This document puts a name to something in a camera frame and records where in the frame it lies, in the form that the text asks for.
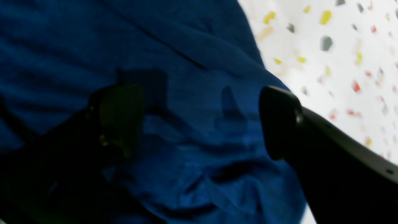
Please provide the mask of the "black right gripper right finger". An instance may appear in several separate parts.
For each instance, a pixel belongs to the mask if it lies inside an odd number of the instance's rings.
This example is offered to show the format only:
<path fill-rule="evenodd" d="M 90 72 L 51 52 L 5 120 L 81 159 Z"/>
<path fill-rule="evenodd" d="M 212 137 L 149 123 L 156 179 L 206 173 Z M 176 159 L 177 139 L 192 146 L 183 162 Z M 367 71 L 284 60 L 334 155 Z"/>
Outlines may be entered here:
<path fill-rule="evenodd" d="M 259 97 L 265 145 L 297 172 L 318 224 L 396 224 L 398 169 L 289 91 L 265 86 Z"/>

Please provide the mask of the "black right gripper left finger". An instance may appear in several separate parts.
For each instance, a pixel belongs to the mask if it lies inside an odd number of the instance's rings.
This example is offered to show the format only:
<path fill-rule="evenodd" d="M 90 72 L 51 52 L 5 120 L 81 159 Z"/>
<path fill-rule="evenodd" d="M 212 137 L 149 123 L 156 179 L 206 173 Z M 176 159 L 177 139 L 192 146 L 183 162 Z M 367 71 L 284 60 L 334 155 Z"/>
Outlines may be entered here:
<path fill-rule="evenodd" d="M 135 154 L 144 117 L 138 84 L 113 85 L 22 149 L 1 156 L 1 219 L 7 224 L 105 224 L 119 196 L 102 170 Z"/>

